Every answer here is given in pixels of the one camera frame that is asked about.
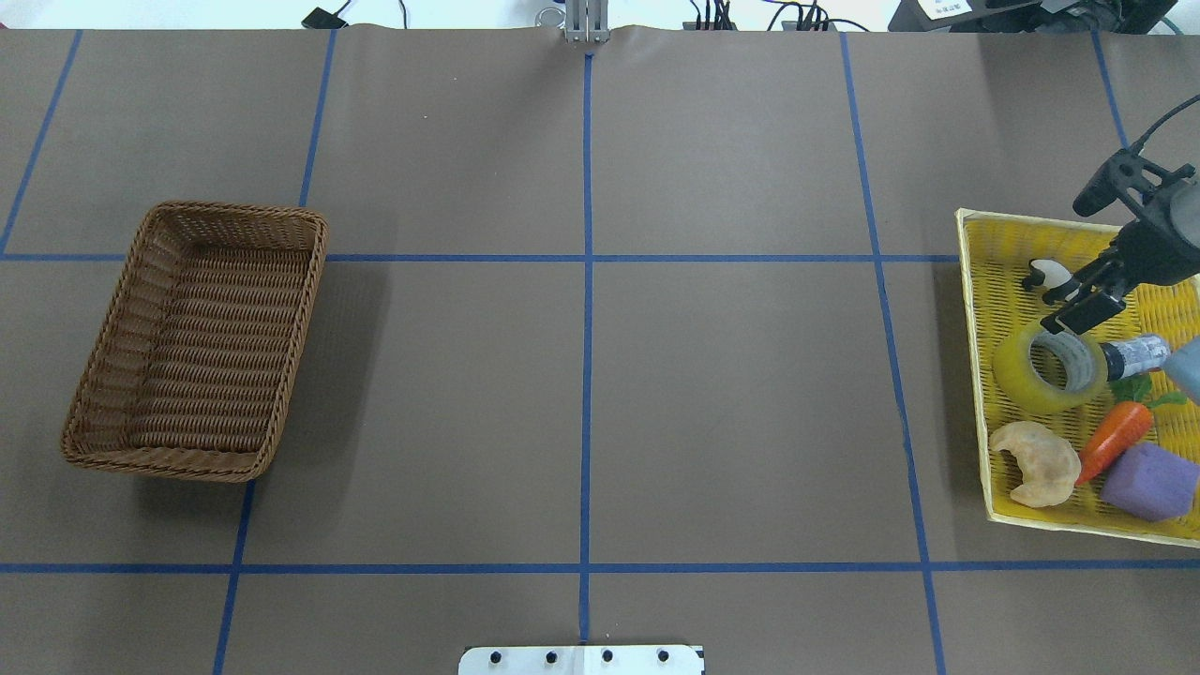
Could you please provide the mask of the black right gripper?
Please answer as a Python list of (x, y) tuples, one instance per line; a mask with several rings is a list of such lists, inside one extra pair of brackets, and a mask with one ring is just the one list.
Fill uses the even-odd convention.
[(1158, 189), (1142, 214), (1111, 241), (1115, 256), (1102, 255), (1072, 273), (1052, 258), (1040, 259), (1042, 301), (1064, 303), (1051, 313), (1051, 333), (1084, 335), (1114, 319), (1139, 285), (1172, 286), (1199, 270), (1196, 181), (1183, 179)]

